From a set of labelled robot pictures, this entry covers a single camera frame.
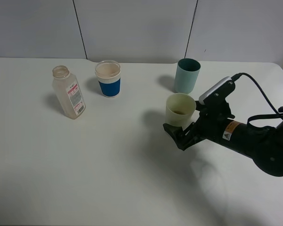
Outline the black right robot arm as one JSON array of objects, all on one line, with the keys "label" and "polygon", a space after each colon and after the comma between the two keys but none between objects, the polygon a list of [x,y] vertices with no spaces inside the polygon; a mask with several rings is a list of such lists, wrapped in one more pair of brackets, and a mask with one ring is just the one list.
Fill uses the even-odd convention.
[{"label": "black right robot arm", "polygon": [[283,106],[279,114],[254,115],[244,124],[234,120],[226,101],[196,105],[199,118],[186,129],[163,125],[180,150],[207,139],[251,158],[265,173],[283,177]]}]

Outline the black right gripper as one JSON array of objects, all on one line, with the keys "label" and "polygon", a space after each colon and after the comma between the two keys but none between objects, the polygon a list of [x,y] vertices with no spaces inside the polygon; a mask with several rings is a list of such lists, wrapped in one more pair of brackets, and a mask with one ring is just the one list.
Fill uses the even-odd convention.
[{"label": "black right gripper", "polygon": [[199,118],[192,122],[186,129],[164,123],[165,132],[173,139],[178,149],[185,151],[189,147],[203,141],[210,140],[223,145],[229,142],[234,130],[241,123],[235,121],[229,104],[224,101],[221,105],[207,108],[199,101],[196,102],[196,110]]}]

